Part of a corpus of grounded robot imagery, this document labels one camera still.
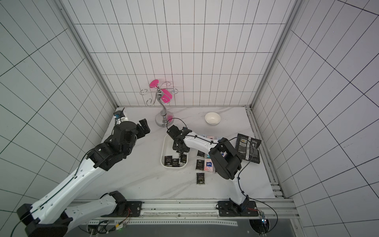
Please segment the white storage box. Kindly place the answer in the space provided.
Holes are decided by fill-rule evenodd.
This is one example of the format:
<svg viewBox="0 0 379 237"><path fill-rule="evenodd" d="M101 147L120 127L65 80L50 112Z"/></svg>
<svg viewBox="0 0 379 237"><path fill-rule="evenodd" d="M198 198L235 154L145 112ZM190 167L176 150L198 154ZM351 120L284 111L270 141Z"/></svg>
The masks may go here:
<svg viewBox="0 0 379 237"><path fill-rule="evenodd" d="M168 169L184 168L188 162L188 153L177 152L173 149L173 145L173 139L169 135L166 135L162 146L161 165Z"/></svg>

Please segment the black tissue pack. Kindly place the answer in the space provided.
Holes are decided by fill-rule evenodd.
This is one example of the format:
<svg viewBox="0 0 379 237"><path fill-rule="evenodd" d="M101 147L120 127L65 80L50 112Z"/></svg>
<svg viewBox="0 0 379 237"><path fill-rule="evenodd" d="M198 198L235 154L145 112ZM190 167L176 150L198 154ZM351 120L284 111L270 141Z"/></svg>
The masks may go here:
<svg viewBox="0 0 379 237"><path fill-rule="evenodd" d="M188 159L187 154L185 154L185 153L181 153L180 154L180 163L181 164L186 164L187 163L187 159Z"/></svg>
<svg viewBox="0 0 379 237"><path fill-rule="evenodd" d="M172 159L171 165L172 167L180 167L180 159Z"/></svg>
<svg viewBox="0 0 379 237"><path fill-rule="evenodd" d="M204 160L196 160L196 170L204 171Z"/></svg>
<svg viewBox="0 0 379 237"><path fill-rule="evenodd" d="M197 151L197 157L199 158L204 158L205 157L205 153L204 152L201 152L201 151Z"/></svg>
<svg viewBox="0 0 379 237"><path fill-rule="evenodd" d="M205 174L200 172L196 174L196 184L204 185L205 184Z"/></svg>

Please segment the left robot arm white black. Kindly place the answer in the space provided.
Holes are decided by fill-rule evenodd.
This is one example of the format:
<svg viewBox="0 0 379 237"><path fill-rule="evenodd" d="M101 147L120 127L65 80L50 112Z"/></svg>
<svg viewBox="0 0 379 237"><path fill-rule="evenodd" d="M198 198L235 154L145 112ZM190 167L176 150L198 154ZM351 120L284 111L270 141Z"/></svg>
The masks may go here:
<svg viewBox="0 0 379 237"><path fill-rule="evenodd" d="M73 228L100 216L130 214L126 198L118 191L79 206L69 204L96 178L129 156L136 141L150 133L147 120L118 119L111 135L89 150L79 167L50 193L33 204L23 204L17 215L29 237L63 237Z"/></svg>

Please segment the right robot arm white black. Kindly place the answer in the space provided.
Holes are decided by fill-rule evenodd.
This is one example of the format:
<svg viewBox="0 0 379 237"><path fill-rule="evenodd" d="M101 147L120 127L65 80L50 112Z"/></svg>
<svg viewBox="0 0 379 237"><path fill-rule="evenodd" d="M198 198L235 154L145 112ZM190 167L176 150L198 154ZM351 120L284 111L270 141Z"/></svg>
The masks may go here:
<svg viewBox="0 0 379 237"><path fill-rule="evenodd" d="M215 171L234 184L235 190L230 191L230 200L236 205L242 205L246 201L238 185L238 175L242 171L242 157L228 139L212 140L186 127L179 129L175 125L167 129L167 134L173 140L173 150L189 152L190 149L195 149L208 154Z"/></svg>

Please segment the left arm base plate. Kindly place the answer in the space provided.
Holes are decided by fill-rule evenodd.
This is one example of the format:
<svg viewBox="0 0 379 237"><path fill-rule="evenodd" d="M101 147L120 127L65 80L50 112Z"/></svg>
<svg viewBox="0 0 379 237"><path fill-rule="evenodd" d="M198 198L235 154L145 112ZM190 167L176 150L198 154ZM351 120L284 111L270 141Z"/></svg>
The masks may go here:
<svg viewBox="0 0 379 237"><path fill-rule="evenodd" d="M125 201L121 204L117 204L115 210L111 214L102 215L102 217L139 217L141 214L142 204L142 201Z"/></svg>

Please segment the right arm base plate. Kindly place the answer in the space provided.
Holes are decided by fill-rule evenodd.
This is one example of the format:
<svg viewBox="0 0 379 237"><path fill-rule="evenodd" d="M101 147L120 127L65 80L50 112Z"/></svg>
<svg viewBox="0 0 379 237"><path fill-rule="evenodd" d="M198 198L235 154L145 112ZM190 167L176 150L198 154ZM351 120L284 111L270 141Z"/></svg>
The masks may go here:
<svg viewBox="0 0 379 237"><path fill-rule="evenodd" d="M216 205L220 217L258 217L259 211L254 201L236 204L231 200L218 201Z"/></svg>

